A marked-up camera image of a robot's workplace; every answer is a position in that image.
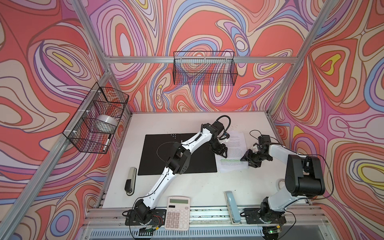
black mat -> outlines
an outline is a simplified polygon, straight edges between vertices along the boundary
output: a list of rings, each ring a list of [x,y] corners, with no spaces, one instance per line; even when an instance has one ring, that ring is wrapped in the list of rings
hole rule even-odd
[[[138,175],[160,175],[165,167],[163,162],[156,154],[159,148],[159,156],[165,161],[169,157],[169,151],[173,145],[171,142],[181,142],[190,139],[195,133],[183,134],[151,134],[145,135],[143,152]],[[185,173],[217,172],[215,154],[209,150],[209,143],[204,143],[191,156],[188,169]]]

wire mesh basket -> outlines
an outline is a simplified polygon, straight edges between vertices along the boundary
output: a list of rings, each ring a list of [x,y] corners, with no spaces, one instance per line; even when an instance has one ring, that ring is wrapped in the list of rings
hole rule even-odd
[[[237,67],[233,51],[173,52],[175,85],[235,85]]]
[[[117,89],[99,87],[69,134],[64,134],[79,152],[108,152],[129,96]],[[100,116],[109,117],[103,121]]]

psychedelic patterned wallpaper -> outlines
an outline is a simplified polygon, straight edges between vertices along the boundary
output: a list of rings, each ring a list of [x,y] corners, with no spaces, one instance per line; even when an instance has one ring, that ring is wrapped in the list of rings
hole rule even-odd
[[[323,2],[92,1],[86,10],[109,56],[233,50],[296,56]],[[264,111],[289,65],[238,64],[235,86],[174,86],[172,64],[114,64],[132,111]]]
[[[103,74],[69,2],[0,2],[0,220]],[[126,121],[106,155],[68,147],[13,239],[76,235]]]
[[[383,39],[383,1],[339,1],[273,113],[286,146],[326,157],[315,202],[340,239],[384,239]]]

